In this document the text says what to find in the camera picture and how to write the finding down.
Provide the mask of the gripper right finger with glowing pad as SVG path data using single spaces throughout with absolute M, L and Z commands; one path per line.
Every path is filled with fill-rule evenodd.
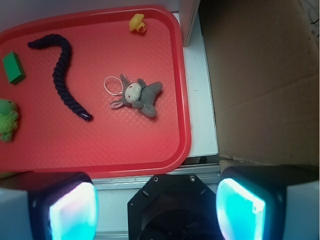
M 216 215 L 225 240 L 318 240 L 319 167 L 229 166 L 217 186 Z

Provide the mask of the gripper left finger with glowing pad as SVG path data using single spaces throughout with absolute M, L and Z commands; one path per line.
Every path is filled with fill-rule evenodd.
M 98 191 L 85 172 L 17 172 L 0 179 L 2 240 L 93 240 Z

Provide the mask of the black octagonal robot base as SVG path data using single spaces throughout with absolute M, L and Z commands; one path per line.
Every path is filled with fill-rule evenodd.
M 221 240 L 216 194 L 194 174 L 154 175 L 128 201 L 130 240 Z

